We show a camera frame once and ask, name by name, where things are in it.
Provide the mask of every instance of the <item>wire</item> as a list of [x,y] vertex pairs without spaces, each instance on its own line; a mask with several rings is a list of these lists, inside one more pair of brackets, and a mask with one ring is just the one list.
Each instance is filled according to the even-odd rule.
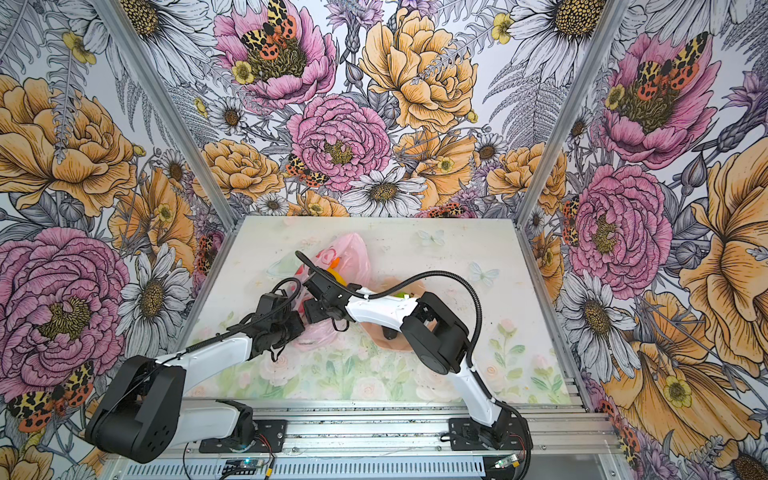
[[[333,278],[333,275],[331,275],[330,273],[326,272],[325,270],[320,269],[317,266],[315,266],[315,264],[312,263],[312,260],[307,258],[306,255],[304,255],[303,253],[299,252],[298,250],[296,251],[296,257],[299,260],[301,260],[301,263],[306,265],[307,268],[309,268],[313,272],[319,274],[322,278],[328,280],[329,282],[334,283],[341,290],[344,290],[349,295],[355,296],[357,298],[366,298],[366,296],[363,295],[362,293],[356,292],[354,290],[351,290],[350,288],[348,288],[348,287],[342,285],[341,283],[339,283],[338,281],[336,281],[336,279]],[[410,285],[411,283],[414,283],[414,282],[416,282],[418,280],[427,278],[429,276],[444,276],[446,278],[449,278],[451,280],[455,280],[455,281],[459,282],[467,290],[467,292],[469,293],[469,296],[472,298],[472,302],[475,304],[475,331],[472,332],[472,340],[470,340],[470,342],[469,342],[469,347],[467,348],[467,356],[466,356],[467,366],[471,368],[472,367],[472,353],[475,351],[475,346],[477,345],[478,340],[480,340],[480,330],[482,329],[482,306],[480,305],[480,297],[478,297],[477,292],[475,292],[475,289],[472,288],[472,285],[470,285],[467,280],[465,280],[464,278],[462,278],[459,275],[456,275],[453,272],[446,272],[445,270],[430,270],[429,272],[418,273],[418,274],[408,278],[407,280],[403,280],[402,282],[398,283],[397,285],[393,286],[392,288],[384,290],[383,292],[372,293],[372,294],[368,295],[368,299],[369,300],[376,300],[376,299],[383,298],[385,296],[391,295],[393,293],[396,293],[398,290],[402,290],[404,287]],[[487,392],[486,395],[489,398],[491,398],[490,397],[490,392]]]
[[[333,276],[330,273],[315,266],[315,264],[312,263],[312,260],[310,260],[306,255],[299,252],[298,250],[296,251],[296,257],[299,260],[301,260],[301,263],[306,265],[307,268],[312,270],[314,273],[319,274],[329,282],[336,284],[341,290],[344,290],[349,295],[355,296],[357,298],[366,298],[366,295],[353,291],[347,288],[346,286],[342,285],[338,281],[336,281],[336,279],[333,278]],[[469,347],[467,348],[467,354],[466,354],[467,367],[472,369],[472,354],[475,351],[475,346],[477,345],[477,342],[480,339],[480,331],[482,330],[482,306],[480,304],[480,298],[478,297],[477,292],[475,292],[475,289],[472,288],[472,285],[470,285],[467,280],[465,280],[461,276],[456,275],[455,273],[452,273],[452,272],[446,272],[444,270],[432,270],[429,272],[416,274],[408,278],[407,280],[403,280],[402,282],[398,283],[397,285],[383,292],[370,294],[367,296],[367,298],[369,300],[376,300],[379,298],[383,298],[385,296],[388,296],[392,293],[397,292],[398,290],[401,290],[402,288],[410,285],[411,283],[414,283],[417,280],[421,280],[429,276],[444,276],[459,282],[467,290],[467,292],[469,293],[469,296],[472,298],[472,302],[475,304],[475,331],[472,332],[472,340],[470,340],[469,342]],[[511,412],[520,421],[520,426],[523,428],[523,436],[525,437],[525,445],[526,445],[524,450],[525,464],[523,464],[523,469],[521,471],[520,476],[517,479],[517,480],[522,480],[525,477],[525,475],[528,473],[528,467],[531,464],[530,454],[531,454],[531,446],[533,445],[533,439],[531,438],[531,430],[528,428],[528,422],[525,421],[525,419],[523,419],[522,415],[520,415],[520,412],[518,412],[518,410],[515,407],[501,400],[497,400],[491,394],[491,392],[488,391],[488,387],[485,386],[485,382],[483,382],[482,377],[477,371],[473,370],[472,376],[478,381],[478,385],[480,386],[480,389],[485,394],[486,398],[491,400],[497,406],[500,406],[503,409]]]
[[190,473],[187,470],[187,447],[189,446],[189,442],[184,446],[184,453],[181,454],[181,466],[184,467],[184,474],[187,476],[187,480],[192,480],[192,477],[190,477]]
[[288,298],[280,302],[278,306],[274,307],[269,312],[264,313],[262,316],[259,316],[256,319],[253,319],[256,313],[249,313],[248,315],[245,315],[245,317],[243,317],[243,319],[240,321],[240,324],[238,326],[232,327],[232,330],[229,330],[226,333],[222,333],[221,335],[216,335],[213,338],[205,339],[201,342],[195,343],[194,345],[190,345],[186,349],[184,349],[182,353],[194,352],[195,350],[199,350],[206,346],[213,345],[214,343],[221,342],[225,339],[228,339],[231,336],[244,331],[251,324],[263,322],[264,320],[274,316],[275,313],[278,313],[279,311],[284,309],[286,306],[289,306],[291,302],[293,302],[299,296],[299,292],[301,291],[301,288],[302,288],[301,280],[297,279],[294,276],[290,278],[286,278],[285,280],[281,280],[280,283],[278,283],[277,285],[275,285],[274,288],[272,288],[272,293],[275,293],[277,289],[279,289],[283,284],[288,282],[294,282],[297,285],[297,288],[288,296]]

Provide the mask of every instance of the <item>mounting plate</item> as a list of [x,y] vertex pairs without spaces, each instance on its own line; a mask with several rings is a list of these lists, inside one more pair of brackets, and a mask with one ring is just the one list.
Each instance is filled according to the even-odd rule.
[[256,441],[248,449],[245,449],[245,445],[243,446],[244,450],[232,449],[225,443],[222,443],[222,439],[205,439],[200,441],[200,453],[267,453],[269,449],[259,440],[258,435],[266,437],[266,440],[272,447],[272,452],[278,453],[283,451],[283,441],[285,440],[288,421],[254,419],[253,424],[257,437]]
[[[480,442],[478,435],[481,427],[486,428],[470,418],[448,420],[448,430],[451,434],[451,450],[454,452],[486,450],[487,448]],[[514,417],[511,418],[506,430],[509,435],[518,435],[519,438],[508,436],[498,449],[522,450],[520,439],[523,438],[523,428],[520,425],[520,420]]]

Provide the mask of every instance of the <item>plastic bag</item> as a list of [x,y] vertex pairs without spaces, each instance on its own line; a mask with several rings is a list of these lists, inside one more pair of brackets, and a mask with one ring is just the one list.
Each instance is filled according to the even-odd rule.
[[[357,233],[348,233],[335,239],[326,249],[321,250],[314,258],[313,263],[325,270],[333,269],[347,283],[357,283],[367,286],[371,279],[371,263],[368,260],[368,250],[366,243]],[[310,269],[302,265],[296,271],[295,277],[302,282],[309,278]],[[324,321],[308,324],[304,315],[304,300],[311,297],[311,294],[303,289],[296,299],[294,308],[299,312],[301,320],[306,325],[304,333],[297,338],[293,345],[302,351],[309,351],[328,345],[335,338],[338,332],[333,328],[333,322]]]

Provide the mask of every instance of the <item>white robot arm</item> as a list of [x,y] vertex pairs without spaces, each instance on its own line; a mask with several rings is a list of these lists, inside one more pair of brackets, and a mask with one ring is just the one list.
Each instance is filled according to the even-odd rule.
[[[218,372],[279,349],[298,337],[304,326],[290,304],[304,286],[312,294],[303,303],[310,323],[344,319],[375,323],[404,335],[427,367],[451,379],[477,424],[482,442],[488,448],[498,448],[508,437],[511,413],[519,414],[493,397],[472,366],[472,348],[479,331],[470,342],[465,324],[433,293],[399,298],[387,295],[394,289],[374,293],[358,285],[344,286],[304,255],[297,255],[313,271],[310,277],[303,284],[295,278],[278,284],[261,297],[255,313],[227,333],[156,359],[128,359],[86,426],[85,439],[102,450],[141,463],[153,460],[168,446],[202,439],[234,439],[247,445],[254,437],[252,409],[237,402],[182,398]],[[447,272],[431,274],[460,278]],[[293,292],[278,293],[288,282],[296,284]],[[479,309],[474,290],[470,286],[468,290]],[[427,327],[435,321],[434,328]]]

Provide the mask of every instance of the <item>floral tabletop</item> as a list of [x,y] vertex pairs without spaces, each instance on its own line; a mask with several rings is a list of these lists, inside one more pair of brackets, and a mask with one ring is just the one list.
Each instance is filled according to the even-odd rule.
[[[253,311],[260,295],[292,276],[293,251],[314,256],[345,233],[366,244],[372,285],[425,270],[449,270],[470,280],[483,305],[475,362],[488,386],[515,403],[569,403],[558,361],[535,299],[517,237],[508,220],[248,217],[200,313],[187,344],[208,338]],[[427,279],[470,329],[469,295],[449,279]],[[411,352],[379,348],[359,325],[338,333],[318,323],[273,362],[259,356],[190,391],[233,399],[454,402],[444,376]]]

